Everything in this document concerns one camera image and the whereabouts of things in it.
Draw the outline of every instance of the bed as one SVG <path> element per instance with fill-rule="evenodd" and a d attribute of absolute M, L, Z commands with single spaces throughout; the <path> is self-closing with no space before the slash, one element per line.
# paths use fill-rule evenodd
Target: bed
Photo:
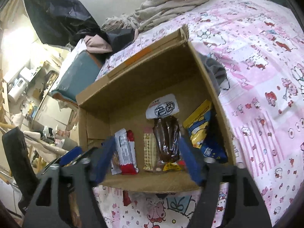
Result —
<path fill-rule="evenodd" d="M 195 49 L 226 68 L 219 99 L 237 163 L 247 166 L 275 225 L 304 179 L 303 31 L 289 9 L 271 1 L 210 0 L 141 33 L 106 60 L 96 80 L 183 24 L 188 24 Z M 143 193 L 123 196 L 122 190 L 104 186 L 94 193 L 108 227 L 114 228 L 186 227 L 200 196 L 200 191 L 164 199 Z M 223 184 L 213 227 L 221 224 L 226 197 Z"/>

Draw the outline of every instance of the cluttered room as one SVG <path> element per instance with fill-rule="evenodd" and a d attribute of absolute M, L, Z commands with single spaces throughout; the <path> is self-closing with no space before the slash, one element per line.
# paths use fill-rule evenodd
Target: cluttered room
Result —
<path fill-rule="evenodd" d="M 296 1 L 143 0 L 103 23 L 85 3 L 0 6 L 7 227 L 298 227 Z"/>

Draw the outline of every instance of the minion character on package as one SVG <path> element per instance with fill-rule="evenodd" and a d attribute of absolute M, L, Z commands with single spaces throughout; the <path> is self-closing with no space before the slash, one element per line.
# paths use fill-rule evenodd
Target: minion character on package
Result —
<path fill-rule="evenodd" d="M 201 148 L 207 135 L 208 125 L 211 119 L 212 103 L 205 100 L 184 122 L 183 126 L 189 132 L 192 144 Z"/>

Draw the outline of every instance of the pink bedsheet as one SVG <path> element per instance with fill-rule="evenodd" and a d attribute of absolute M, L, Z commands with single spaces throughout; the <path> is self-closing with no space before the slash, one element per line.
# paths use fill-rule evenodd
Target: pink bedsheet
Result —
<path fill-rule="evenodd" d="M 253 176 L 274 225 L 304 175 L 304 34 L 289 9 L 270 1 L 210 0 L 140 34 L 107 60 L 98 79 L 183 24 L 195 49 L 227 70 L 219 99 L 234 133 L 236 159 Z M 213 227 L 221 223 L 226 190 L 223 184 Z M 160 200 L 142 194 L 124 207 L 120 190 L 100 186 L 94 191 L 114 228 L 186 227 L 200 195 Z"/>

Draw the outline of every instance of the bedsheet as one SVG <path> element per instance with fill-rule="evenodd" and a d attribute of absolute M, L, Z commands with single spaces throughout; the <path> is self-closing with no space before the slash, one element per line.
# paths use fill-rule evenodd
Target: bedsheet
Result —
<path fill-rule="evenodd" d="M 304 179 L 304 34 L 292 12 L 273 2 L 210 0 L 140 34 L 106 61 L 97 79 L 183 24 L 195 49 L 226 68 L 219 99 L 236 159 L 253 176 L 274 225 Z M 223 184 L 212 227 L 221 224 L 226 191 Z M 99 186 L 94 192 L 110 228 L 186 227 L 200 196 L 142 194 L 124 207 L 121 190 Z"/>

